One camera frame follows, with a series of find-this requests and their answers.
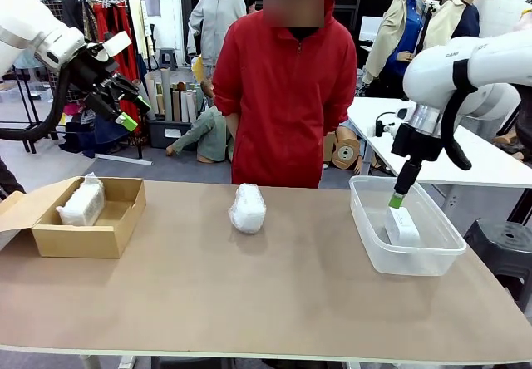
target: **blue shirt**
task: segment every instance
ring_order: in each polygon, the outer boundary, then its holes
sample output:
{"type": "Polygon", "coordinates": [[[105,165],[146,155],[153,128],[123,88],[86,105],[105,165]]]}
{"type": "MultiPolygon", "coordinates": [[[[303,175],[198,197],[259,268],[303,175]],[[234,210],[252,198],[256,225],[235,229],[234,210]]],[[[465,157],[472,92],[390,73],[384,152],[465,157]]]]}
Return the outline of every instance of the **blue shirt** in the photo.
{"type": "Polygon", "coordinates": [[[397,61],[397,53],[399,52],[411,52],[416,50],[417,39],[419,33],[423,28],[425,20],[421,14],[417,12],[417,1],[406,0],[406,25],[405,32],[402,34],[402,38],[396,47],[396,50],[388,57],[384,69],[386,71],[397,74],[398,76],[404,76],[408,62],[397,61]]]}

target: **beige tabletop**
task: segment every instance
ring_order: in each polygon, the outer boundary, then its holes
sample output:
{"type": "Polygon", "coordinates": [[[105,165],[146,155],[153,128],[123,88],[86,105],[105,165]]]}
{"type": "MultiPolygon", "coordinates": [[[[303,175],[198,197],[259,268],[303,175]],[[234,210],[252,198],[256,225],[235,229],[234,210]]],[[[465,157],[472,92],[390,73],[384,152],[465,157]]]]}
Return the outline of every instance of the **beige tabletop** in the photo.
{"type": "Polygon", "coordinates": [[[0,345],[23,351],[372,362],[532,360],[532,327],[471,252],[442,278],[377,273],[349,193],[262,189],[239,234],[233,186],[146,182],[120,260],[0,253],[0,345]]]}

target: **black stool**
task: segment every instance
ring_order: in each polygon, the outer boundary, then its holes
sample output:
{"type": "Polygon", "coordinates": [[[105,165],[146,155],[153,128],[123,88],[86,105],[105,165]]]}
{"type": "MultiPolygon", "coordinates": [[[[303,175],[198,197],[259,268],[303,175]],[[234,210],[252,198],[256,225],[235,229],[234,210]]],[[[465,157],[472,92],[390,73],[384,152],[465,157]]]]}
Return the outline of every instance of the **black stool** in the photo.
{"type": "Polygon", "coordinates": [[[159,49],[159,68],[169,68],[177,70],[177,59],[175,58],[175,51],[169,47],[162,47],[159,49]]]}
{"type": "Polygon", "coordinates": [[[513,222],[477,219],[464,239],[524,312],[532,295],[532,231],[513,222]]]}

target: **gray hoodie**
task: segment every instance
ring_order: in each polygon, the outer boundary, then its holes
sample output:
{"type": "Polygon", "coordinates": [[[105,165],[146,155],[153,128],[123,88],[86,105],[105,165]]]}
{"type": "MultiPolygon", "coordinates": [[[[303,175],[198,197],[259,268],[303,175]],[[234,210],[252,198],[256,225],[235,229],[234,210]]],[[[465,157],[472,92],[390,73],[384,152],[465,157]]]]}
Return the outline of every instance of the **gray hoodie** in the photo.
{"type": "Polygon", "coordinates": [[[246,14],[244,0],[199,0],[190,14],[187,52],[196,53],[194,36],[201,31],[204,66],[215,66],[229,26],[246,14]]]}

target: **box flap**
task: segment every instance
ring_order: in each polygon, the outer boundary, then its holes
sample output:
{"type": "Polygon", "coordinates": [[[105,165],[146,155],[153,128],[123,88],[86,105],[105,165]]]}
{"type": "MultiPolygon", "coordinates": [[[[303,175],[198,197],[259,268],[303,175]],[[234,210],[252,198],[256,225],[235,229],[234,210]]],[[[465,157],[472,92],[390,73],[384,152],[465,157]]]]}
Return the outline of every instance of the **box flap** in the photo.
{"type": "Polygon", "coordinates": [[[49,184],[30,194],[15,193],[0,201],[0,232],[31,228],[79,177],[49,184]]]}

